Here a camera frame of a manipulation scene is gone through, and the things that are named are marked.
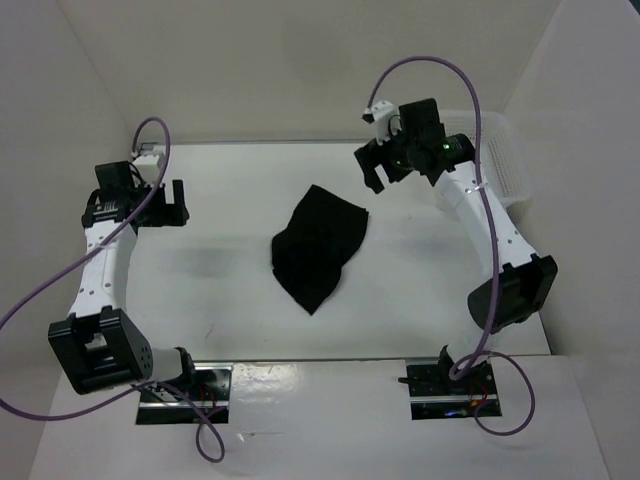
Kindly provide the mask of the black skirt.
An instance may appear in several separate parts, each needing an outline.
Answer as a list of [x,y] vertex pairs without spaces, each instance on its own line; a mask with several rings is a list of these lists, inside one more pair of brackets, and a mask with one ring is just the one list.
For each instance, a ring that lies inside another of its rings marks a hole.
[[366,209],[312,185],[286,228],[272,238],[272,273],[308,314],[338,287],[342,268],[359,251],[368,223]]

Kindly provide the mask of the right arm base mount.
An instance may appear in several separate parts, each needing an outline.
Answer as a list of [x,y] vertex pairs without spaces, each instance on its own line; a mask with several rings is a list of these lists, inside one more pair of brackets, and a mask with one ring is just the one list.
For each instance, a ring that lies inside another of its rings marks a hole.
[[406,373],[398,382],[408,389],[414,421],[473,418],[478,406],[480,417],[502,415],[493,369],[488,362],[459,381],[452,381],[448,368],[435,358],[409,359],[405,368]]

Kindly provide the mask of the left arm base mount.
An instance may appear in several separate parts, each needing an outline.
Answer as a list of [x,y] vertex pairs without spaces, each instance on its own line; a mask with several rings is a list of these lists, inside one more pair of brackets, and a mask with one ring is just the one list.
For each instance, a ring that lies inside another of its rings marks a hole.
[[[196,362],[195,383],[183,393],[213,424],[227,424],[231,396],[231,363]],[[147,388],[140,394],[135,423],[137,425],[198,424],[200,417],[180,396],[160,386]]]

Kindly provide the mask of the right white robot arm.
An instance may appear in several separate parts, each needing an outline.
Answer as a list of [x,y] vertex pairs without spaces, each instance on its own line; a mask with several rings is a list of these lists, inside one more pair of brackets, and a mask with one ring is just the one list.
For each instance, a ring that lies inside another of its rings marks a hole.
[[372,140],[355,152],[364,182],[375,193],[383,184],[375,169],[382,167],[390,182],[412,172],[427,178],[454,210],[470,236],[485,280],[467,297],[472,324],[440,354],[438,381],[459,393],[473,380],[473,370],[491,356],[493,345],[507,328],[521,324],[543,306],[558,273],[550,255],[540,255],[518,232],[492,188],[482,179],[478,150],[463,135],[428,138],[398,134]]

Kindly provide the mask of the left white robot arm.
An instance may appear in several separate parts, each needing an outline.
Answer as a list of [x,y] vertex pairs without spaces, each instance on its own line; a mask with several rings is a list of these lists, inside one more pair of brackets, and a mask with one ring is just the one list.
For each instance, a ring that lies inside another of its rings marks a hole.
[[87,251],[77,296],[67,318],[48,329],[48,341],[73,389],[80,395],[125,384],[163,382],[180,400],[198,390],[199,375],[183,347],[155,349],[126,312],[133,250],[142,227],[182,227],[189,213],[184,184],[172,183],[130,223],[124,221],[150,192],[148,186],[95,190],[81,217]]

